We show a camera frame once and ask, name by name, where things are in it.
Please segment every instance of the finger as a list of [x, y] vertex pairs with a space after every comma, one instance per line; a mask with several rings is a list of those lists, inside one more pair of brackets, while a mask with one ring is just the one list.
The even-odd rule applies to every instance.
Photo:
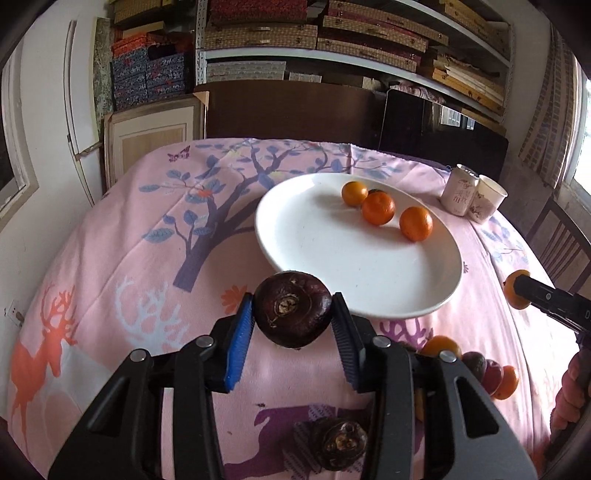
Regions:
[[576, 353], [574, 355], [574, 357], [572, 357], [572, 359], [570, 360], [569, 363], [569, 377], [572, 378], [573, 380], [577, 380], [577, 377], [579, 376], [579, 369], [580, 369], [580, 362], [579, 362], [579, 354]]
[[581, 408], [585, 405], [585, 396], [577, 382], [570, 378], [568, 372], [562, 376], [562, 395], [573, 407]]
[[562, 390], [556, 397], [556, 415], [572, 422], [577, 422], [581, 418], [579, 409], [565, 400]]
[[553, 432], [555, 430], [564, 430], [566, 426], [569, 424], [564, 418], [560, 415], [555, 414], [554, 418], [552, 418], [552, 424], [550, 425], [550, 431]]

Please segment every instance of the white cup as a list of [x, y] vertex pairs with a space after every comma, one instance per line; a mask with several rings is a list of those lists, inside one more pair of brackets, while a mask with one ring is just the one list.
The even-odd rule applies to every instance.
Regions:
[[506, 197], [507, 192], [503, 187], [489, 177], [480, 175], [476, 195], [468, 208], [468, 217], [482, 225], [495, 213]]

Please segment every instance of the oval plate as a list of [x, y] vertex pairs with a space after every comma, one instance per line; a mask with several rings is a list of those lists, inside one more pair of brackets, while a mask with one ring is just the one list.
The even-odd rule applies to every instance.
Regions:
[[[345, 183], [359, 180], [381, 189], [396, 204], [394, 218], [380, 227], [343, 202]], [[369, 318], [408, 319], [445, 304], [462, 277], [457, 243], [433, 213], [433, 232], [413, 243], [398, 219], [418, 200], [389, 185], [346, 173], [314, 173], [286, 180], [262, 198], [255, 217], [261, 249], [277, 271], [318, 277], [343, 293], [352, 313]]]

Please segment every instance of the pink tablecloth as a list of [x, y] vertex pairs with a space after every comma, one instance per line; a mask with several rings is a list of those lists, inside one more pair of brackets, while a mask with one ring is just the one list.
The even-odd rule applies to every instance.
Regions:
[[[409, 192], [451, 230], [464, 276], [449, 303], [426, 317], [374, 326], [415, 346], [434, 333], [448, 335], [464, 351], [516, 366], [519, 389], [497, 405], [523, 445], [539, 453], [576, 345], [571, 331], [533, 307], [518, 312], [507, 305], [501, 283], [514, 270], [550, 281], [503, 216], [480, 228], [446, 213], [437, 198], [448, 174], [423, 164], [352, 145], [227, 139], [146, 156], [86, 215], [47, 272], [14, 350], [8, 393], [10, 432], [41, 473], [132, 349], [175, 351], [208, 333], [273, 273], [253, 233], [259, 198], [292, 176], [333, 171]], [[330, 329], [300, 351], [255, 329], [242, 381], [214, 400], [228, 479], [356, 478], [360, 465], [319, 473], [306, 450], [306, 421], [368, 401], [345, 381]], [[171, 478], [170, 404], [163, 435], [164, 473]]]

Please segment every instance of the orange deer pattern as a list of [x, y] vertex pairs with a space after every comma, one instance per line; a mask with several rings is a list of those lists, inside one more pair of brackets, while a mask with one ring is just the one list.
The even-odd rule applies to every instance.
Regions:
[[75, 319], [76, 306], [72, 306], [76, 286], [73, 286], [71, 291], [58, 292], [58, 295], [52, 299], [46, 315], [47, 296], [52, 287], [53, 285], [49, 285], [45, 289], [41, 299], [43, 341], [39, 350], [31, 356], [19, 339], [12, 354], [11, 379], [16, 388], [16, 395], [12, 405], [11, 421], [16, 410], [20, 408], [22, 435], [25, 439], [27, 456], [27, 405], [43, 387], [48, 366], [54, 377], [61, 375], [61, 341], [65, 340], [69, 345], [76, 344], [74, 334], [78, 324]]

